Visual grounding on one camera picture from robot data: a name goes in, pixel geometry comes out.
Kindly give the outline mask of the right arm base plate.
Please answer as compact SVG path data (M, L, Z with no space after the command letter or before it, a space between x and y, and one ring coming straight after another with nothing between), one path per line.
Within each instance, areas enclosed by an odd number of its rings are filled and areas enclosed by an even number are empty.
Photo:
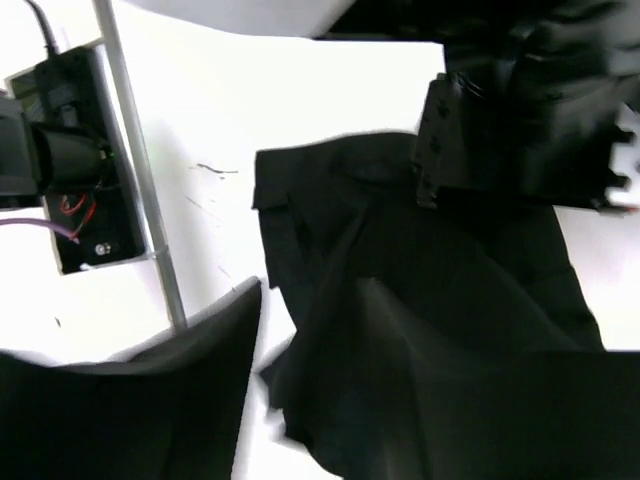
M61 274L140 257L124 143L97 51L76 47L12 78L1 98L1 206L42 206Z

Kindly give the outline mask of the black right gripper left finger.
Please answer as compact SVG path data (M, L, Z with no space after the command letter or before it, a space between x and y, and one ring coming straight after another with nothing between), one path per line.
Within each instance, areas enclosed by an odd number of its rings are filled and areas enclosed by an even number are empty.
M262 303L249 278L124 362L1 357L5 479L228 479Z

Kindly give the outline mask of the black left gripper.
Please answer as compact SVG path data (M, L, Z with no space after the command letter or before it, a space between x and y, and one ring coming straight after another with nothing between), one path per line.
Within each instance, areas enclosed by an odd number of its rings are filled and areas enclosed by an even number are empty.
M446 45L447 74L429 84L412 166L417 203L439 190L594 210L605 198L612 144L627 104L638 112L638 54L595 43L544 50L542 27Z

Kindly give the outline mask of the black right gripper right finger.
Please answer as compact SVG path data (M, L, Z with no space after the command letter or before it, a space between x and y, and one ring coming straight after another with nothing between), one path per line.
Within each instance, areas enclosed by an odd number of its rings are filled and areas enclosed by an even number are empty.
M639 357L468 353L367 283L377 479L635 479Z

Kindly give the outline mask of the black pleated skirt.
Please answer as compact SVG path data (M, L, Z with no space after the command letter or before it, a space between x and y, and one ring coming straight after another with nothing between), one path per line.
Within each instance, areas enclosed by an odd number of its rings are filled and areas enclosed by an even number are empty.
M255 160L267 275L296 327L261 375L286 436L345 479L377 479L369 280L479 357L603 349L554 211L421 209L411 143L403 133L351 136Z

